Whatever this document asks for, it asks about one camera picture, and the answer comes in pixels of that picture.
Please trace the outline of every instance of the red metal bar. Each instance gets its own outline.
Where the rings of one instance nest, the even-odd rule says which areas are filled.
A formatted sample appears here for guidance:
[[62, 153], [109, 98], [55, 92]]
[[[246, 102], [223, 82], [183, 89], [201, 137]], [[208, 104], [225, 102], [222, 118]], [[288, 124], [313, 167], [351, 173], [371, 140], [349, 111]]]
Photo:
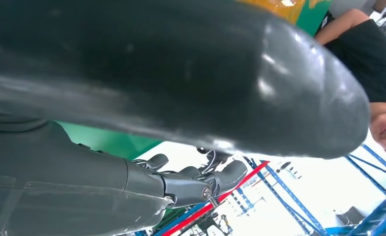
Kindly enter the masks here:
[[[245, 182], [247, 182], [252, 176], [256, 175], [256, 173], [258, 173], [259, 171], [261, 171], [262, 168], [264, 168], [266, 165], [268, 165], [268, 162], [269, 161], [265, 161], [263, 163], [261, 163], [261, 165], [259, 165], [257, 168], [255, 168], [251, 173], [249, 173], [247, 176], [245, 176], [245, 178], [243, 178], [243, 180], [238, 184], [238, 186], [236, 186], [236, 188], [230, 192], [227, 192], [223, 195], [221, 195], [218, 200], [219, 202], [222, 202], [223, 200], [225, 200], [233, 191], [235, 191], [237, 188], [239, 188], [242, 184], [244, 184]], [[198, 218], [200, 218], [200, 216], [204, 215], [206, 212], [208, 212], [209, 210], [211, 210], [213, 208], [213, 205], [212, 204], [209, 204], [209, 205], [206, 205], [204, 206], [202, 209], [198, 210], [196, 213], [192, 214], [190, 217], [188, 217], [187, 219], [185, 219], [184, 221], [182, 221], [181, 223], [179, 223], [178, 225], [174, 226], [172, 229], [168, 230], [167, 232], [165, 232], [163, 234], [163, 236], [170, 236], [172, 235], [173, 233], [175, 233], [177, 230], [180, 230], [182, 228], [184, 228], [185, 226], [187, 226], [188, 224], [192, 223], [193, 221], [197, 220]]]

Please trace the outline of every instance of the green panel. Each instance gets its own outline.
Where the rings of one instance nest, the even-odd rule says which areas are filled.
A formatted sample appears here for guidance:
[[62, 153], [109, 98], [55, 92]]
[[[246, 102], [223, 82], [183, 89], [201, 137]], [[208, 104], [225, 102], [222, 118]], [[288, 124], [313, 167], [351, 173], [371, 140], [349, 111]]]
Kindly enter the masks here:
[[161, 141], [120, 132], [60, 122], [71, 140], [93, 150], [103, 150], [111, 155], [135, 159], [158, 145]]
[[316, 7], [310, 9], [309, 0], [306, 0], [296, 25], [309, 33], [309, 35], [314, 35], [325, 17], [330, 4], [330, 1], [322, 1]]

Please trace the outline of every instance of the robotic hand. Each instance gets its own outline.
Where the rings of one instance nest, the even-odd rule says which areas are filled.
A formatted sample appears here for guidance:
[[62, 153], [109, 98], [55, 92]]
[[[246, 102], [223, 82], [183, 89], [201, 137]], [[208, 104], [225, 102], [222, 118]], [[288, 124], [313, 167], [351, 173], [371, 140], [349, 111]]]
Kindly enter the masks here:
[[165, 208], [207, 201], [234, 188], [234, 161], [204, 175], [158, 172], [159, 154], [134, 162], [71, 142], [56, 122], [0, 114], [0, 236], [128, 233], [161, 221]]

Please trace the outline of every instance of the blue metal frame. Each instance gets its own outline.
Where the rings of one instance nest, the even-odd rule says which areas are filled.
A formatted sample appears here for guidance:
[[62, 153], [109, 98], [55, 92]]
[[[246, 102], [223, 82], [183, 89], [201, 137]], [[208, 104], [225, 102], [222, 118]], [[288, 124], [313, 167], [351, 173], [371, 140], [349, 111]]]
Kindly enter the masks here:
[[362, 147], [367, 150], [371, 155], [373, 155], [381, 164], [383, 164], [386, 167], [386, 161], [382, 159], [378, 154], [376, 154], [372, 149], [370, 149], [367, 145], [362, 144]]
[[350, 158], [356, 159], [356, 160], [358, 160], [358, 161], [360, 161], [360, 162], [363, 162], [363, 163], [367, 164], [368, 166], [374, 167], [375, 169], [380, 170], [380, 171], [386, 173], [386, 170], [384, 170], [383, 168], [380, 168], [380, 167], [378, 167], [378, 166], [376, 166], [376, 165], [374, 165], [374, 164], [371, 164], [371, 163], [369, 163], [369, 162], [367, 162], [367, 161], [365, 161], [365, 160], [362, 160], [362, 159], [359, 158], [359, 157], [356, 157], [356, 156], [351, 155], [351, 154], [349, 154], [348, 156], [349, 156]]
[[314, 218], [314, 216], [308, 211], [308, 209], [301, 203], [301, 201], [294, 195], [294, 193], [286, 186], [286, 184], [280, 179], [280, 177], [277, 175], [277, 173], [271, 169], [269, 166], [265, 166], [267, 171], [274, 177], [274, 179], [283, 187], [283, 189], [290, 195], [290, 197], [297, 203], [297, 205], [303, 210], [303, 212], [309, 217], [309, 219], [313, 222], [313, 224], [316, 226], [316, 229], [320, 233], [320, 235], [328, 236], [329, 234], [327, 231], [323, 228], [323, 226], [320, 224], [320, 222]]
[[[333, 228], [327, 228], [326, 230], [331, 235], [348, 235], [354, 229], [355, 226], [357, 225], [333, 227]], [[382, 234], [386, 234], [386, 228], [383, 230]]]
[[236, 191], [237, 191], [237, 192], [240, 194], [240, 196], [245, 200], [246, 204], [248, 205], [247, 208], [249, 208], [249, 209], [254, 208], [254, 205], [253, 205], [253, 204], [251, 203], [251, 201], [246, 197], [246, 195], [244, 194], [244, 192], [243, 192], [243, 190], [242, 190], [241, 188], [238, 188]]
[[244, 206], [240, 203], [238, 197], [237, 197], [234, 193], [232, 193], [231, 195], [232, 195], [232, 197], [233, 197], [233, 200], [236, 202], [236, 204], [239, 205], [240, 209], [242, 210], [242, 213], [241, 213], [240, 215], [242, 215], [242, 214], [247, 214], [248, 210], [246, 209], [246, 207], [244, 207]]
[[357, 168], [369, 181], [371, 181], [375, 187], [377, 187], [379, 190], [381, 190], [382, 193], [386, 195], [386, 189], [382, 187], [378, 182], [375, 181], [374, 178], [372, 178], [364, 169], [361, 168], [354, 160], [352, 160], [349, 156], [345, 156], [345, 158], [353, 165], [355, 168]]
[[[382, 159], [379, 155], [377, 155], [367, 145], [362, 145], [362, 147], [366, 149], [371, 155], [373, 155], [379, 162], [381, 162], [381, 164], [383, 164], [386, 167], [386, 161], [384, 161], [384, 159]], [[386, 173], [386, 170], [383, 170], [382, 168], [379, 168], [353, 155], [347, 155], [345, 156], [345, 158], [386, 195], [386, 189], [382, 187], [378, 182], [376, 182], [353, 159], [366, 163], [378, 170], [383, 171], [384, 173]], [[386, 199], [371, 214], [369, 214], [360, 224], [329, 228], [327, 229], [327, 231], [333, 235], [348, 235], [348, 236], [361, 236], [361, 235], [379, 236], [381, 234], [386, 234]]]
[[[245, 157], [246, 162], [255, 169], [257, 167], [255, 161], [251, 161]], [[261, 178], [262, 182], [271, 190], [274, 196], [280, 201], [280, 203], [285, 207], [285, 209], [290, 213], [290, 215], [297, 221], [300, 227], [304, 230], [306, 234], [310, 234], [310, 231], [306, 228], [304, 223], [296, 216], [295, 211], [280, 197], [280, 195], [275, 191], [275, 189], [271, 186], [271, 184], [265, 179], [264, 175], [261, 172], [258, 172], [257, 175]]]

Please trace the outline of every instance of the person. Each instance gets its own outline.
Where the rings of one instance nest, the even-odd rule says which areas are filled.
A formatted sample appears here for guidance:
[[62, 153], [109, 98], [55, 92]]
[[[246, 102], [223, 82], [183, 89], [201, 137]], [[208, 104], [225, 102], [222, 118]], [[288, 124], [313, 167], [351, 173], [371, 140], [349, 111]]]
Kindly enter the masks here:
[[386, 34], [365, 13], [351, 9], [323, 27], [315, 39], [337, 56], [364, 88], [370, 131], [386, 150]]

